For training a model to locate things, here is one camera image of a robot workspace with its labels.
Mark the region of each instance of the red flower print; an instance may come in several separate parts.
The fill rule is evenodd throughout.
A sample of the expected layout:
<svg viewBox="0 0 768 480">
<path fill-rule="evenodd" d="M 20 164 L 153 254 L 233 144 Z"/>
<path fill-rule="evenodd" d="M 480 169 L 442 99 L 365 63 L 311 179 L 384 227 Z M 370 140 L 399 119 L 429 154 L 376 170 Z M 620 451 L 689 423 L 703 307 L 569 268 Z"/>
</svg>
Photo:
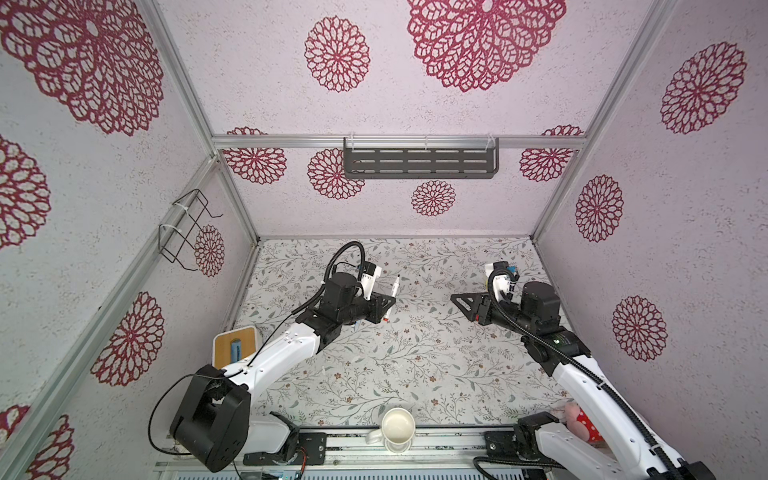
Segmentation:
<svg viewBox="0 0 768 480">
<path fill-rule="evenodd" d="M 69 460 L 74 452 L 72 434 L 74 429 L 69 425 L 69 415 L 62 415 L 56 423 L 56 430 L 48 435 L 43 448 L 27 468 L 27 480 L 64 478 L 69 472 Z"/>
<path fill-rule="evenodd" d="M 338 148 L 317 152 L 307 165 L 306 174 L 315 190 L 328 198 L 341 200 L 357 195 L 365 180 L 350 180 L 344 175 L 344 153 Z"/>
<path fill-rule="evenodd" d="M 614 310 L 614 335 L 619 346 L 635 359 L 653 360 L 667 346 L 667 323 L 648 299 L 629 296 Z"/>
<path fill-rule="evenodd" d="M 130 0 L 0 4 L 2 46 L 43 94 L 104 133 L 149 129 L 163 99 L 157 49 Z"/>
<path fill-rule="evenodd" d="M 411 205 L 425 217 L 436 217 L 447 212 L 455 200 L 453 187 L 440 180 L 430 180 L 414 190 Z"/>
<path fill-rule="evenodd" d="M 576 225 L 591 242 L 605 240 L 619 226 L 624 200 L 613 178 L 599 175 L 581 189 L 576 202 Z"/>
<path fill-rule="evenodd" d="M 558 125 L 546 130 L 543 135 L 582 135 L 583 133 L 579 127 L 573 125 Z M 520 157 L 520 171 L 523 177 L 537 182 L 560 177 L 573 153 L 573 150 L 567 148 L 528 148 Z"/>
<path fill-rule="evenodd" d="M 200 229 L 194 241 L 194 259 L 205 276 L 215 276 L 224 265 L 224 240 L 213 225 Z"/>
<path fill-rule="evenodd" d="M 165 319 L 155 298 L 139 293 L 133 308 L 91 367 L 99 383 L 126 386 L 149 370 L 163 346 Z"/>
<path fill-rule="evenodd" d="M 687 59 L 672 75 L 661 98 L 661 121 L 674 133 L 688 134 L 725 113 L 744 83 L 744 52 L 723 41 Z"/>
<path fill-rule="evenodd" d="M 414 55 L 444 87 L 488 90 L 531 64 L 565 0 L 409 0 Z"/>
<path fill-rule="evenodd" d="M 51 211 L 50 196 L 35 159 L 0 136 L 0 249 L 35 236 Z"/>
<path fill-rule="evenodd" d="M 366 38 L 346 18 L 325 17 L 304 42 L 306 66 L 330 91 L 348 91 L 366 77 L 371 59 Z"/>
<path fill-rule="evenodd" d="M 29 406 L 14 405 L 10 409 L 0 413 L 0 449 L 11 437 L 18 424 L 27 415 Z"/>
<path fill-rule="evenodd" d="M 266 135 L 256 128 L 238 127 L 230 135 Z M 227 148 L 221 151 L 232 171 L 255 184 L 277 182 L 286 172 L 282 148 Z"/>
</svg>

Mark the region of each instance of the table surface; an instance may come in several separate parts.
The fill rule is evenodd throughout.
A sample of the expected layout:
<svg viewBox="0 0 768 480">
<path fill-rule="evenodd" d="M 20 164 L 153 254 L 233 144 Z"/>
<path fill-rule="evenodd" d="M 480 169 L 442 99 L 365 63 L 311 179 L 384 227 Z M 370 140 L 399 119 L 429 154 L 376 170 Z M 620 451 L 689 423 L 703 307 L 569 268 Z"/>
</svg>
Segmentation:
<svg viewBox="0 0 768 480">
<path fill-rule="evenodd" d="M 269 336 L 316 292 L 346 241 L 262 242 L 236 327 L 254 325 Z M 547 282 L 530 240 L 360 241 L 366 259 L 384 270 L 375 291 L 389 293 L 401 275 L 390 321 L 343 327 L 331 345 L 272 384 L 255 413 L 277 411 L 299 425 L 376 425 L 395 406 L 408 409 L 419 425 L 507 424 L 541 410 L 561 414 L 568 393 L 532 361 L 519 335 L 469 322 L 450 301 L 454 293 L 484 291 L 483 265 L 492 261 L 520 270 L 517 295 L 525 282 Z M 359 263 L 357 250 L 341 260 Z"/>
</svg>

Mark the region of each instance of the ceramic cup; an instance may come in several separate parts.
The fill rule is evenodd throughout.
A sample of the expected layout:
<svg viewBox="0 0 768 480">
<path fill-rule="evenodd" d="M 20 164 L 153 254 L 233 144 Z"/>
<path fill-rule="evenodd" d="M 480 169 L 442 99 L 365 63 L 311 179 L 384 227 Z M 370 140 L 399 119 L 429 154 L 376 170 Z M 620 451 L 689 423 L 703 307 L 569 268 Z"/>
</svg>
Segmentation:
<svg viewBox="0 0 768 480">
<path fill-rule="evenodd" d="M 416 422 L 413 415 L 399 407 L 389 410 L 382 418 L 382 426 L 366 435 L 366 444 L 384 441 L 384 446 L 391 453 L 403 453 L 411 448 L 416 434 Z"/>
</svg>

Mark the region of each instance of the pink plush toy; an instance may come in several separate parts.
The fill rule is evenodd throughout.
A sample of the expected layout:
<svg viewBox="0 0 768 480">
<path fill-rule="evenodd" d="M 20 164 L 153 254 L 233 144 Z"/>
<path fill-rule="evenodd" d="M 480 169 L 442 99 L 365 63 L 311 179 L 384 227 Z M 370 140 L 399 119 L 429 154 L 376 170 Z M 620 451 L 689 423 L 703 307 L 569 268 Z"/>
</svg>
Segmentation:
<svg viewBox="0 0 768 480">
<path fill-rule="evenodd" d="M 600 432 L 592 425 L 592 422 L 576 402 L 565 404 L 565 426 L 572 434 L 587 443 L 604 441 Z"/>
</svg>

